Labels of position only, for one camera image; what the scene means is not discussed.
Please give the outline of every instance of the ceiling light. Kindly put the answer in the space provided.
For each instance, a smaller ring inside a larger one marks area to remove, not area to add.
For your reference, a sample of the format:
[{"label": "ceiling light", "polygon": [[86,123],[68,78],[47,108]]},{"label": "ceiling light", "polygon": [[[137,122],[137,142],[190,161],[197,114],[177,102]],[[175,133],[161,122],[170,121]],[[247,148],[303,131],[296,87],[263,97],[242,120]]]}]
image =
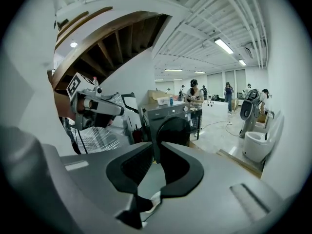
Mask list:
[{"label": "ceiling light", "polygon": [[165,69],[165,71],[182,71],[182,69]]},{"label": "ceiling light", "polygon": [[241,60],[238,60],[240,62],[240,64],[242,64],[243,66],[246,66],[246,63],[241,59]]},{"label": "ceiling light", "polygon": [[223,48],[228,54],[234,53],[232,49],[230,49],[228,45],[226,45],[224,41],[222,41],[220,38],[217,38],[216,40],[214,40],[214,42],[218,44],[221,48]]},{"label": "ceiling light", "polygon": [[78,43],[76,43],[76,42],[72,42],[72,43],[70,44],[70,46],[71,46],[72,48],[75,48],[77,45],[78,45]]}]

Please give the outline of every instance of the plastic wrap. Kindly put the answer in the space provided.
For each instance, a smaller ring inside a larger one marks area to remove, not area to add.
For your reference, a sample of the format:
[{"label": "plastic wrap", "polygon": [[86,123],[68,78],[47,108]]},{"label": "plastic wrap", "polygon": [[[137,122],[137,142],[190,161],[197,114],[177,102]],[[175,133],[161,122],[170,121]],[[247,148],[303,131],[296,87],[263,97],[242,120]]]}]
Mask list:
[{"label": "plastic wrap", "polygon": [[[115,94],[110,101],[124,107],[120,94]],[[120,117],[123,126],[122,128],[115,126],[108,126],[106,128],[90,127],[80,131],[83,144],[88,153],[107,151],[133,143],[133,138],[128,128],[127,116],[126,114],[123,114]],[[85,153],[85,149],[78,135],[78,130],[71,128],[71,132],[80,152]]]}]

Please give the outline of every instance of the washing machine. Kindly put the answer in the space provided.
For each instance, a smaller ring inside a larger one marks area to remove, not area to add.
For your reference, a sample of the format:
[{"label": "washing machine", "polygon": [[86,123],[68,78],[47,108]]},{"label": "washing machine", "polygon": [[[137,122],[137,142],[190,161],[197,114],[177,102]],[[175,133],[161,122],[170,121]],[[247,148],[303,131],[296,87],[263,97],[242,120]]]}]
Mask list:
[{"label": "washing machine", "polygon": [[162,141],[186,146],[190,139],[190,105],[182,101],[174,101],[173,105],[144,105],[141,108],[144,129],[148,141],[153,143],[154,158],[160,163]]}]

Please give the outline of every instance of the staircase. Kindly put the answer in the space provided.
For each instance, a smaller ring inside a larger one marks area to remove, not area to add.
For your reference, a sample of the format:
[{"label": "staircase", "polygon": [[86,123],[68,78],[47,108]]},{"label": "staircase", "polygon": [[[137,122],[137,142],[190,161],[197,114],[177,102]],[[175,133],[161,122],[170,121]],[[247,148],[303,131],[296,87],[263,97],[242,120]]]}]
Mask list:
[{"label": "staircase", "polygon": [[76,72],[101,84],[127,61],[151,47],[167,15],[133,12],[98,28],[63,60],[52,76],[53,89],[67,95]]}]

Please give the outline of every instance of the bottle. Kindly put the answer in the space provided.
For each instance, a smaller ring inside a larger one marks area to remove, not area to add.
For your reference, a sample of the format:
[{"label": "bottle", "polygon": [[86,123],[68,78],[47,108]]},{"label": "bottle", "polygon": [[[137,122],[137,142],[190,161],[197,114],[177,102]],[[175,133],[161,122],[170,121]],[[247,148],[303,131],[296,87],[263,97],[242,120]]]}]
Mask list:
[{"label": "bottle", "polygon": [[98,86],[98,80],[97,80],[97,77],[93,77],[93,83],[95,84],[95,86]]}]

